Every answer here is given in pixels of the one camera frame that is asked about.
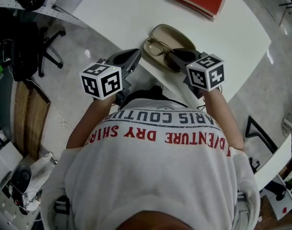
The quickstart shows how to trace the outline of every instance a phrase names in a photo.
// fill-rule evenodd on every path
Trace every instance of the white table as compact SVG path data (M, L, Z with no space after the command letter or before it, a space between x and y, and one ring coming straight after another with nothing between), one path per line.
M173 0L83 0L73 15L123 50L141 48L159 24L173 26L198 51L225 60L223 95L227 101L256 68L271 42L242 0L227 0L214 22ZM200 104L182 83L183 73L165 70L146 57L140 64L191 107Z

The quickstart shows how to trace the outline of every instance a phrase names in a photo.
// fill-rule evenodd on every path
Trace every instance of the eyeglasses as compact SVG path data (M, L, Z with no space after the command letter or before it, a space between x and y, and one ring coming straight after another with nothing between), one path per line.
M168 44L156 40L153 37L148 40L150 43L148 46L149 53L153 56L160 56L162 54L168 54L169 52L173 52L173 49L168 46Z

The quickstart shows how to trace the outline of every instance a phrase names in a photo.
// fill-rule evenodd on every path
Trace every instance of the gray floor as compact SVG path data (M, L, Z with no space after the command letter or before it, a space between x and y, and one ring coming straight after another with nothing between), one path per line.
M247 117L251 115L280 146L285 140L280 127L281 120L292 103L292 15L287 13L279 27L284 12L278 6L279 0L244 2L261 22L272 44L229 105L243 132ZM45 77L40 79L35 75L35 80L56 105L65 122L75 127L92 101L82 93L79 71L89 63L117 52L118 48L90 28L82 29L60 21L51 26L48 34L52 35L61 28L66 29L67 35L58 38L53 47L62 56L64 68L58 69L46 60ZM146 70L137 68L131 77L134 85L132 90L148 88L152 78ZM55 107L51 106L42 140L43 147L52 151L56 159L71 133L68 125L63 128L59 126L59 118ZM249 149L252 156L262 161L271 156L254 139L247 146L252 147Z

